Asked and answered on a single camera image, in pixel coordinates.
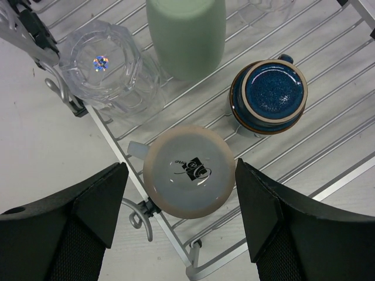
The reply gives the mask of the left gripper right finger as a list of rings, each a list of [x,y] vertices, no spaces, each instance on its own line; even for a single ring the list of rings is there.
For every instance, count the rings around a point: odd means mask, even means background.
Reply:
[[[261,280],[373,280],[374,218],[320,203],[239,159],[235,179]]]

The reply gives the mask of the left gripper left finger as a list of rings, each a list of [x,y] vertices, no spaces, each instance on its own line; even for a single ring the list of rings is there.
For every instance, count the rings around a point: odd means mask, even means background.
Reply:
[[[128,179],[125,163],[1,214],[1,280],[98,280]]]

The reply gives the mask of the white ceramic mug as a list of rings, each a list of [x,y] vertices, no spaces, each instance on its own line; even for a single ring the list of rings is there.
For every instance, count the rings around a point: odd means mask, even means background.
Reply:
[[[150,199],[174,217],[208,216],[233,191],[234,155],[220,135],[205,127],[176,126],[151,145],[131,141],[127,152],[143,161],[144,189]]]

